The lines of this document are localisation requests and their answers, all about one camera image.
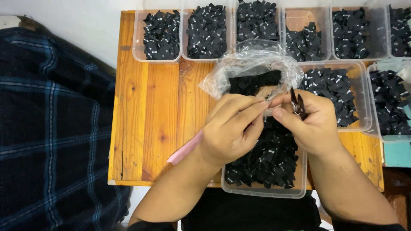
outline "plaid fabric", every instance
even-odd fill
[[[115,79],[67,46],[0,30],[0,230],[109,230],[130,187],[107,185]]]

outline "clear plastic container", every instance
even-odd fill
[[[334,59],[340,59],[335,55],[334,34],[332,27],[332,12],[341,9],[358,10],[363,7],[365,18],[370,21],[369,36],[365,45],[370,52],[369,56],[364,59],[355,59],[358,61],[382,60],[390,56],[388,50],[388,21],[387,6],[378,0],[331,0],[330,22],[331,22],[331,52]]]
[[[177,10],[181,15],[181,2],[180,0],[143,0],[142,9],[136,9],[136,16],[134,18],[134,33],[133,33],[133,57],[139,62],[149,62],[152,64],[177,64],[180,61],[181,57],[181,17],[180,17],[180,53],[177,58],[173,60],[147,60],[144,53],[144,27],[146,26],[143,21],[148,13],[155,14],[157,11],[161,12],[170,12],[173,13],[173,10]]]
[[[232,6],[233,6],[233,21],[231,24],[231,31],[232,31],[232,42],[233,44],[237,44],[237,9],[238,9],[238,0],[232,0]],[[245,3],[250,3],[250,2],[255,2],[256,0],[244,0]],[[278,25],[278,35],[279,39],[278,42],[281,42],[281,5],[280,5],[280,0],[266,0],[266,2],[270,3],[275,3],[277,4],[277,12],[275,13],[275,22]]]
[[[354,104],[357,111],[354,112],[354,115],[357,116],[359,120],[349,125],[348,127],[338,127],[338,132],[364,132],[368,131],[371,128],[371,99],[368,90],[368,79],[365,73],[365,65],[362,62],[355,60],[329,60],[317,62],[299,62],[298,66],[302,68],[302,71],[304,73],[315,68],[347,69],[347,76],[350,78],[352,83],[350,90],[356,97],[354,99]]]
[[[411,1],[410,0],[378,0],[379,4],[385,4],[387,6],[387,25],[388,25],[388,50],[390,57],[394,58],[397,56],[392,55],[392,46],[391,46],[391,20],[390,20],[390,7],[389,5],[391,4],[391,7],[393,9],[398,9],[398,8],[408,8],[411,7]]]
[[[372,86],[371,86],[371,77],[369,73],[372,71],[388,71],[388,70],[398,72],[404,67],[411,68],[411,61],[375,63],[375,64],[370,65],[367,68],[367,78],[368,78],[368,87],[369,87],[368,91],[371,96],[371,107],[372,107],[372,126],[369,130],[367,130],[366,132],[363,132],[363,134],[378,138],[384,143],[411,142],[411,136],[410,135],[389,135],[389,136],[381,135],[380,125],[377,119],[378,118],[377,111],[376,111],[376,107],[374,104],[374,94],[373,94]],[[411,92],[411,85],[409,83],[404,83],[404,87],[407,91]],[[411,111],[408,106],[404,107],[404,111],[407,114],[407,116],[411,118]]]
[[[233,39],[231,38],[232,36],[232,31],[231,31],[231,24],[232,24],[232,14],[233,14],[233,8],[232,8],[232,1],[231,0],[196,0],[196,1],[190,1],[190,0],[183,0],[183,9],[182,9],[182,15],[181,15],[181,33],[180,33],[180,50],[181,54],[184,59],[186,60],[192,60],[195,62],[215,62],[217,61],[216,58],[207,58],[207,59],[197,59],[197,58],[188,58],[187,54],[187,45],[188,45],[188,35],[186,33],[186,30],[188,28],[188,19],[190,18],[193,10],[197,8],[197,6],[200,7],[205,7],[208,6],[210,3],[214,5],[223,5],[226,7],[226,41],[227,41],[227,50],[232,46],[233,44]]]
[[[310,22],[315,22],[317,32],[321,31],[321,52],[324,60],[331,57],[330,3],[327,0],[287,0],[281,2],[281,41],[286,47],[286,26],[292,31],[302,31]]]
[[[265,188],[262,184],[252,183],[252,187],[241,185],[237,187],[235,184],[229,185],[225,180],[225,166],[221,172],[221,188],[229,193],[250,195],[250,196],[264,196],[277,198],[291,198],[300,199],[305,195],[307,188],[307,152],[301,148],[298,149],[296,155],[299,156],[297,160],[297,167],[294,173],[296,180],[293,181],[294,188],[284,189],[280,186],[272,186],[270,189]]]

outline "plastic bag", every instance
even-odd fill
[[[278,93],[298,88],[304,77],[297,61],[279,42],[248,39],[228,49],[218,59],[214,69],[199,83],[199,87],[215,99],[229,92],[229,78],[255,76],[272,70],[281,71],[281,80],[266,97],[271,100]]]

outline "black shirt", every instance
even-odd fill
[[[198,203],[181,219],[183,231],[326,230],[311,191],[301,199],[246,196],[207,188]],[[404,230],[399,224],[375,225],[334,221],[334,230]],[[171,223],[137,222],[127,231],[174,231]]]

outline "left hand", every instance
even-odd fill
[[[263,131],[263,112],[267,108],[263,98],[224,95],[206,118],[198,146],[202,158],[223,167],[249,152]]]

